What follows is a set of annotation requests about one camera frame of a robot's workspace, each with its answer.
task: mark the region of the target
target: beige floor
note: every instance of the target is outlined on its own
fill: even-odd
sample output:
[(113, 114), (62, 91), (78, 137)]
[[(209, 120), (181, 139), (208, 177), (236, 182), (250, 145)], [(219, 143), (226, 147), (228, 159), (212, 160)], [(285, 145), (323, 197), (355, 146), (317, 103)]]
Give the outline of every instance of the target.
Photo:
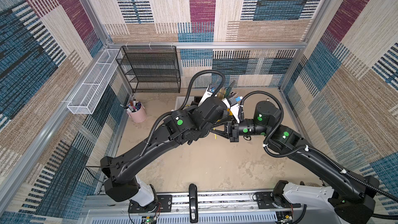
[[(282, 102), (276, 88), (236, 88), (234, 91), (244, 96), (259, 89), (272, 93)], [(201, 96), (203, 92), (204, 89), (193, 89), (191, 96)], [(180, 94), (136, 94), (137, 100), (145, 106), (148, 117), (142, 123), (127, 121), (117, 156), (144, 140), (157, 117), (172, 110), (176, 97), (184, 96), (185, 93), (182, 89)], [(252, 118), (256, 103), (266, 98), (260, 94), (249, 97), (244, 105), (245, 117)], [(282, 124), (295, 129), (287, 112)], [(157, 192), (187, 191), (190, 183), (195, 183), (200, 191), (273, 188), (279, 180), (321, 184), (316, 175), (300, 164), (287, 158), (268, 156), (262, 148), (262, 141), (263, 137), (255, 136), (251, 141), (241, 137), (238, 143), (230, 143), (210, 133), (190, 146), (184, 144), (163, 154), (138, 176), (152, 184)]]

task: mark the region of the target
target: black wire shelf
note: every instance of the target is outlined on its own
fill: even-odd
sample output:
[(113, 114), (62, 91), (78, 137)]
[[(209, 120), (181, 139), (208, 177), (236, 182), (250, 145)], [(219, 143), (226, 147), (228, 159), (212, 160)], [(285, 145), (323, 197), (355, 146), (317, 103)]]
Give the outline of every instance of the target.
[(133, 92), (179, 93), (181, 75), (174, 46), (123, 46), (117, 63)]

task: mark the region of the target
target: woven textile panel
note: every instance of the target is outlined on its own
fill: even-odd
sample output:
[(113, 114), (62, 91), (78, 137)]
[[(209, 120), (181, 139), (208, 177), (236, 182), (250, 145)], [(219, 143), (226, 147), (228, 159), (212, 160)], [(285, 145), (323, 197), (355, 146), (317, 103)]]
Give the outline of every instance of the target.
[(0, 0), (0, 183), (101, 48), (79, 0)]
[(322, 0), (90, 0), (113, 42), (298, 42)]
[[(235, 81), (235, 87), (277, 87), (289, 68), (296, 49), (293, 50), (177, 50), (181, 74), (181, 87), (187, 87), (192, 76), (205, 69), (215, 69), (225, 74), (226, 85)], [(218, 75), (202, 75), (194, 87), (207, 87), (220, 83)]]
[(284, 93), (316, 147), (398, 195), (398, 0), (333, 0), (326, 15)]
[[(76, 223), (97, 181), (84, 166), (98, 166), (109, 155), (129, 92), (123, 75), (113, 75), (92, 115), (69, 113), (33, 170), (23, 182), (0, 223)], [(90, 168), (97, 178), (100, 169)]]
[[(0, 0), (0, 183), (102, 47), (79, 0)], [(0, 223), (76, 220), (109, 152), (127, 89), (114, 74), (93, 115), (70, 114)]]

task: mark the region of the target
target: pen holder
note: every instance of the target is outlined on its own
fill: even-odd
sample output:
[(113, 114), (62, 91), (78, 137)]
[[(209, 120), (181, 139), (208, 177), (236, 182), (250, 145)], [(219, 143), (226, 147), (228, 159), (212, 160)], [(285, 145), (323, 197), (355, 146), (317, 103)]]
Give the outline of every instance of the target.
[(137, 112), (128, 112), (129, 117), (132, 121), (136, 123), (143, 122), (147, 118), (147, 113), (145, 112), (145, 107), (141, 105), (140, 110)]

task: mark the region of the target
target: cable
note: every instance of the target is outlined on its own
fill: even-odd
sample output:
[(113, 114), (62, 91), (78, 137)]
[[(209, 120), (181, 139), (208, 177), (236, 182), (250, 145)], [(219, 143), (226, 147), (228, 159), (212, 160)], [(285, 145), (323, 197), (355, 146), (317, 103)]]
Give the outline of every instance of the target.
[(156, 211), (156, 213), (155, 213), (155, 217), (156, 217), (156, 214), (159, 212), (159, 215), (158, 215), (157, 219), (158, 219), (158, 218), (159, 218), (159, 216), (160, 216), (160, 210), (161, 210), (161, 208), (162, 208), (162, 203), (161, 203), (161, 202), (159, 202), (159, 208), (158, 208), (158, 211)]
[(103, 181), (100, 181), (100, 180), (98, 180), (97, 179), (97, 177), (95, 177), (92, 173), (91, 173), (91, 171), (88, 169), (88, 168), (86, 168), (85, 167), (85, 169), (88, 171), (88, 173), (90, 173), (90, 175), (95, 179), (95, 180), (97, 180), (98, 182), (100, 182), (100, 183), (102, 183), (102, 184), (104, 184), (104, 182)]
[(222, 72), (217, 71), (217, 70), (214, 70), (214, 69), (207, 69), (207, 70), (199, 71), (199, 72), (197, 72), (194, 76), (192, 76), (192, 79), (191, 79), (191, 81), (189, 82), (189, 85), (188, 85), (188, 87), (187, 87), (187, 95), (185, 96), (184, 102), (182, 103), (181, 107), (178, 108), (178, 110), (184, 109), (185, 105), (187, 104), (188, 98), (189, 98), (189, 95), (190, 95), (190, 93), (191, 93), (191, 89), (192, 89), (192, 86), (193, 86), (193, 82), (197, 79), (197, 77), (199, 77), (199, 76), (201, 76), (201, 75), (204, 75), (204, 74), (207, 74), (207, 73), (214, 73), (214, 74), (217, 74), (217, 75), (221, 76), (221, 83), (220, 83), (220, 85), (216, 88), (216, 90), (212, 93), (211, 96), (213, 97), (214, 95), (216, 95), (216, 93), (218, 93), (218, 92), (220, 91), (220, 89), (222, 88), (222, 86), (223, 86), (224, 83), (225, 83), (225, 75), (224, 75)]
[(239, 108), (238, 118), (239, 118), (240, 121), (242, 121), (244, 119), (243, 104), (245, 103), (245, 100), (248, 97), (252, 96), (253, 94), (257, 94), (257, 93), (264, 94), (266, 96), (269, 96), (271, 99), (275, 100), (276, 104), (278, 105), (279, 109), (281, 110), (281, 116), (279, 117), (278, 122), (276, 122), (275, 126), (272, 127), (271, 131), (267, 134), (267, 136), (266, 136), (266, 138), (264, 140), (264, 144), (268, 144), (269, 138), (272, 137), (272, 135), (275, 133), (276, 129), (281, 125), (282, 120), (283, 120), (283, 107), (282, 107), (282, 104), (279, 102), (279, 100), (275, 96), (273, 96), (271, 93), (264, 92), (264, 91), (253, 91), (253, 92), (250, 92), (250, 93), (246, 94), (242, 98), (242, 100), (240, 101), (240, 108)]
[(306, 211), (306, 210), (307, 210), (307, 205), (304, 204), (304, 207), (302, 208), (302, 212), (301, 212), (300, 217), (299, 217), (297, 220), (293, 221), (292, 224), (297, 224), (297, 223), (299, 223), (299, 222), (304, 218), (304, 215), (305, 215), (305, 211)]
[[(188, 98), (189, 98), (189, 95), (190, 95), (190, 93), (191, 93), (191, 89), (192, 89), (192, 86), (193, 86), (193, 82), (194, 82), (199, 76), (204, 75), (204, 74), (207, 74), (207, 73), (215, 73), (215, 74), (221, 76), (221, 83), (220, 83), (220, 85), (216, 88), (216, 90), (213, 92), (213, 94), (212, 94), (211, 96), (216, 95), (216, 93), (217, 93), (217, 92), (220, 90), (220, 88), (224, 85), (224, 83), (225, 83), (225, 75), (224, 75), (222, 72), (219, 72), (219, 71), (213, 70), (213, 69), (207, 69), (207, 70), (202, 70), (202, 71), (197, 72), (197, 73), (192, 77), (191, 81), (189, 82), (189, 85), (188, 85), (188, 88), (187, 88), (187, 94), (186, 94), (186, 96), (185, 96), (184, 102), (182, 103), (181, 107), (178, 108), (178, 110), (182, 110), (182, 109), (185, 107), (185, 105), (187, 104)], [(166, 113), (162, 114), (162, 115), (155, 121), (155, 123), (154, 123), (153, 126), (152, 126), (151, 131), (149, 132), (149, 135), (148, 135), (148, 137), (147, 137), (147, 141), (145, 142), (145, 145), (144, 145), (144, 147), (142, 148), (142, 151), (140, 152), (139, 158), (142, 157), (142, 156), (145, 154), (145, 152), (147, 151), (148, 146), (151, 144), (152, 137), (153, 137), (153, 133), (155, 132), (155, 130), (156, 130), (156, 128), (158, 127), (159, 123), (162, 121), (163, 118), (165, 118), (165, 117), (171, 115), (171, 113), (172, 113), (172, 112), (166, 112)]]
[(130, 212), (127, 210), (127, 212), (129, 213), (129, 219), (130, 219), (130, 221), (132, 222), (132, 224), (135, 224), (134, 223), (134, 221), (132, 221), (132, 219), (131, 219), (131, 217), (130, 217)]
[[(264, 143), (264, 146), (263, 146), (264, 147), (264, 151), (268, 155), (270, 155), (271, 157), (281, 158), (281, 157), (290, 156), (290, 155), (292, 155), (293, 153), (297, 152), (300, 149), (311, 150), (311, 151), (314, 151), (317, 154), (319, 154), (321, 157), (323, 157), (328, 163), (330, 163), (333, 167), (335, 167), (337, 169), (337, 171), (343, 172), (343, 168), (341, 168), (335, 161), (333, 161), (326, 154), (324, 154), (323, 152), (321, 152), (320, 150), (318, 150), (318, 149), (316, 149), (314, 147), (309, 147), (309, 146), (303, 145), (303, 146), (296, 147), (295, 149), (293, 149), (290, 152), (287, 152), (285, 154), (272, 153), (268, 149), (268, 141), (272, 137), (272, 135), (275, 133), (276, 129), (281, 125), (281, 122), (283, 120), (283, 107), (282, 107), (282, 104), (279, 102), (279, 100), (275, 96), (273, 96), (272, 94), (270, 94), (268, 92), (264, 92), (264, 91), (253, 91), (253, 92), (250, 92), (250, 93), (246, 94), (243, 97), (243, 99), (240, 101), (240, 108), (239, 108), (238, 117), (239, 117), (239, 119), (241, 121), (244, 119), (244, 113), (243, 113), (244, 101), (249, 96), (251, 96), (253, 94), (257, 94), (257, 93), (264, 94), (264, 95), (267, 95), (267, 96), (271, 97), (276, 102), (276, 104), (278, 105), (279, 109), (281, 110), (281, 116), (280, 116), (278, 122), (276, 122), (275, 126), (272, 127), (271, 131), (267, 134), (267, 136), (266, 136), (266, 138), (264, 139), (264, 142), (263, 142)], [(390, 194), (388, 192), (385, 192), (383, 190), (380, 190), (380, 189), (374, 187), (373, 185), (356, 178), (355, 176), (351, 175), (349, 172), (346, 172), (346, 170), (344, 170), (344, 172), (345, 172), (344, 174), (346, 175), (346, 177), (348, 177), (348, 178), (350, 178), (350, 179), (362, 184), (363, 186), (366, 186), (367, 188), (369, 188), (369, 189), (371, 189), (371, 190), (373, 190), (373, 191), (375, 191), (375, 192), (377, 192), (379, 194), (382, 194), (383, 196), (386, 196), (386, 197), (390, 198), (391, 200), (394, 200), (394, 201), (398, 202), (398, 197), (396, 197), (396, 196), (394, 196), (394, 195), (392, 195), (392, 194)], [(381, 219), (387, 219), (387, 220), (398, 220), (398, 215), (372, 214), (372, 217), (381, 218)]]
[(152, 141), (152, 137), (153, 137), (153, 133), (155, 132), (156, 128), (158, 127), (159, 123), (162, 121), (163, 118), (171, 115), (172, 112), (165, 112), (164, 114), (162, 114), (153, 124), (152, 129), (149, 132), (149, 135), (147, 137), (147, 141), (145, 142), (144, 147), (142, 148), (142, 151), (140, 152), (139, 157), (142, 157), (144, 155), (144, 153), (147, 151), (147, 148), (150, 144), (150, 142)]
[(117, 165), (111, 165), (111, 166), (85, 166), (85, 168), (112, 168), (116, 167)]

